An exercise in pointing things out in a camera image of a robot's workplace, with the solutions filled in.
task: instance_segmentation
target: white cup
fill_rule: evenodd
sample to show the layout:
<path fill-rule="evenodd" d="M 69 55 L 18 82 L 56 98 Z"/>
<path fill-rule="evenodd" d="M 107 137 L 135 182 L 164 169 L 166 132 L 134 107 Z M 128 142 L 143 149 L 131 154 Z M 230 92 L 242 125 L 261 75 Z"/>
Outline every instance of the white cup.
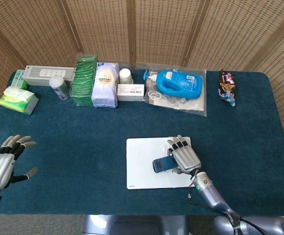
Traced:
<path fill-rule="evenodd" d="M 133 84 L 131 71 L 129 69 L 121 69 L 119 72 L 120 84 Z"/>

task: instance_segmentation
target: dark blue tablecloth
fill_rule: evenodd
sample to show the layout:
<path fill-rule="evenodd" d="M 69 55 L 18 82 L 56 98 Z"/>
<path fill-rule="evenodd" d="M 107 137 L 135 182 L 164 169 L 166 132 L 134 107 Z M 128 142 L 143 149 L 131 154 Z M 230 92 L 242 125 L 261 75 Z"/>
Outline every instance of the dark blue tablecloth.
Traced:
<path fill-rule="evenodd" d="M 143 83 L 143 71 L 133 71 Z M 40 98 L 31 116 L 0 107 L 0 145 L 10 135 L 38 143 L 19 158 L 15 174 L 34 166 L 27 182 L 1 194 L 1 213 L 194 214 L 187 188 L 128 190 L 126 139 L 189 136 L 206 171 L 241 215 L 284 214 L 284 134 L 266 75 L 234 72 L 237 104 L 218 96 L 218 72 L 207 72 L 207 117 L 119 102 L 118 108 L 77 107 L 49 87 L 29 87 Z M 204 203 L 194 191 L 193 199 Z"/>

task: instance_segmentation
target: power strip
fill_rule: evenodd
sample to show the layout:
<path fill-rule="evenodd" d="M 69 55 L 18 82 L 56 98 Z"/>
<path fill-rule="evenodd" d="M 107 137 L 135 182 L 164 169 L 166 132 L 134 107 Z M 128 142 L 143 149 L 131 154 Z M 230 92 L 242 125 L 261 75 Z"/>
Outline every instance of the power strip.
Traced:
<path fill-rule="evenodd" d="M 69 85 L 74 77 L 74 68 L 27 65 L 23 79 L 31 86 L 49 86 L 48 81 L 54 75 L 63 77 Z"/>

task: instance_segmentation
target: blue plastic bottle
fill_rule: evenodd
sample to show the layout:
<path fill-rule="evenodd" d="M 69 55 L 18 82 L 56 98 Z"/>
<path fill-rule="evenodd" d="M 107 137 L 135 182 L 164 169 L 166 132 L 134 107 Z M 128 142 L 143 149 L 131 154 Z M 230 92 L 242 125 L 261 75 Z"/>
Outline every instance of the blue plastic bottle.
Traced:
<path fill-rule="evenodd" d="M 148 76 L 147 73 L 148 70 L 144 73 L 144 80 L 146 78 L 152 79 L 164 94 L 186 99 L 200 97 L 203 85 L 202 76 L 168 70 L 151 76 Z"/>

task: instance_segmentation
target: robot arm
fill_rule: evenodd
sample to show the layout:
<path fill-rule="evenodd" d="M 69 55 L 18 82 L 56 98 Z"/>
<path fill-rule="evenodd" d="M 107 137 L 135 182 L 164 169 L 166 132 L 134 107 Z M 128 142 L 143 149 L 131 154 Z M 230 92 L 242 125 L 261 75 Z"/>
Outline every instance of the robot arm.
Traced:
<path fill-rule="evenodd" d="M 206 172 L 199 172 L 201 162 L 185 139 L 178 135 L 173 141 L 172 155 L 183 173 L 191 175 L 189 203 L 203 206 L 191 201 L 191 186 L 194 185 L 207 203 L 207 209 L 222 214 L 215 218 L 215 229 L 220 235 L 284 235 L 284 218 L 271 216 L 248 216 L 241 218 L 222 198 Z"/>
<path fill-rule="evenodd" d="M 20 135 L 10 136 L 7 138 L 0 147 L 0 191 L 9 187 L 10 183 L 16 183 L 30 179 L 37 168 L 34 167 L 27 174 L 14 176 L 14 167 L 16 160 L 20 154 L 30 146 L 34 146 L 36 143 L 30 140 L 30 136 L 23 138 Z"/>

